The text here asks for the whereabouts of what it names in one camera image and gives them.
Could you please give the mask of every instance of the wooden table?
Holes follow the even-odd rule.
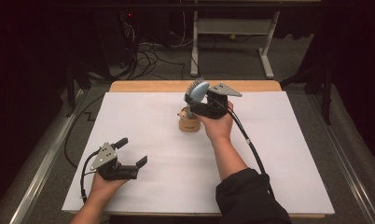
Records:
[[[206,80],[210,85],[218,84],[221,80]],[[169,81],[115,81],[110,92],[179,92],[185,91],[192,80]],[[281,91],[281,86],[273,80],[228,80],[228,86],[237,91]]]

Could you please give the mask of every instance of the white paper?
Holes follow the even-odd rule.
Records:
[[[118,190],[106,213],[218,214],[214,152],[203,126],[196,133],[179,130],[183,98],[183,92],[107,93],[62,210],[76,212],[83,205],[79,180],[88,156],[104,142],[127,137],[129,144],[117,150],[118,160],[134,165],[147,155],[148,162],[138,179]],[[271,177],[276,200],[289,214],[333,214],[286,93],[243,92],[243,97],[229,99]],[[245,162],[258,170],[235,124],[231,138]],[[91,181],[87,175],[88,193]]]

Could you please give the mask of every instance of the black cloth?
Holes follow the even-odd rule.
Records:
[[[270,178],[247,168],[216,187],[221,224],[292,223],[285,209],[268,193]]]

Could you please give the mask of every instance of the small object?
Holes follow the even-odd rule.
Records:
[[[188,108],[185,106],[178,113],[180,118],[178,124],[179,129],[185,133],[195,133],[200,129],[201,123],[200,120],[194,115],[188,116]]]

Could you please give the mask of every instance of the white stand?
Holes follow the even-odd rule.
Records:
[[[191,52],[190,74],[199,74],[199,50],[197,48],[198,34],[235,34],[235,35],[266,35],[264,48],[260,48],[260,59],[268,79],[274,79],[267,53],[269,51],[279,11],[274,12],[272,20],[231,20],[231,19],[199,19],[198,12],[194,12],[193,49]]]

